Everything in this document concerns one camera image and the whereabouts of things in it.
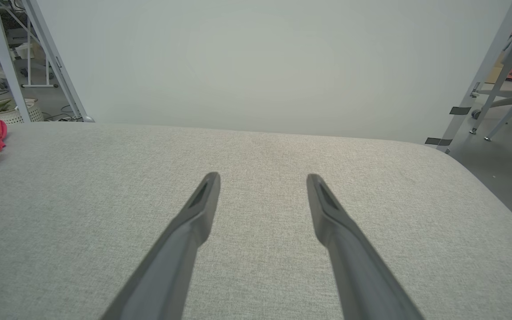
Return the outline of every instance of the green object in basket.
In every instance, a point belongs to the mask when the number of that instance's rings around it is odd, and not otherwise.
[[[8,111],[8,109],[11,108],[11,104],[10,102],[12,101],[13,99],[5,99],[5,100],[1,100],[0,101],[0,112],[2,111]]]

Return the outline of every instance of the caster wheel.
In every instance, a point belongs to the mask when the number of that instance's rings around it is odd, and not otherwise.
[[[471,117],[474,118],[475,120],[477,120],[477,118],[479,118],[479,115],[481,115],[481,110],[474,110],[471,113]]]

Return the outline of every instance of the basket rim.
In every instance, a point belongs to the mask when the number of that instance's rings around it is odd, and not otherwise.
[[[31,108],[33,108],[33,107],[35,107],[35,103],[36,103],[37,101],[39,101],[39,99],[25,98],[25,100],[27,100],[27,99],[29,99],[29,100],[32,100],[32,101],[33,101],[33,105],[31,105],[31,106],[27,106],[27,110],[28,110],[28,109],[31,109]],[[17,109],[13,109],[13,110],[9,110],[9,111],[0,112],[0,115],[6,115],[6,114],[11,113],[11,112],[19,112],[19,111],[18,111]]]

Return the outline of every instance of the white board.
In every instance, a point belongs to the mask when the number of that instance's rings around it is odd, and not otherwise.
[[[37,2],[97,122],[419,144],[443,135],[512,5]]]

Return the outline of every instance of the white basket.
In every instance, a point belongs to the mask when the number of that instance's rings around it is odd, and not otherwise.
[[[27,111],[29,111],[29,117],[31,121],[44,121],[43,114],[39,109],[39,106],[36,105],[37,99],[25,99],[25,104],[27,105]],[[23,117],[19,113],[19,110],[15,108],[14,110],[0,112],[0,120],[3,120],[6,124],[20,124],[23,123]]]

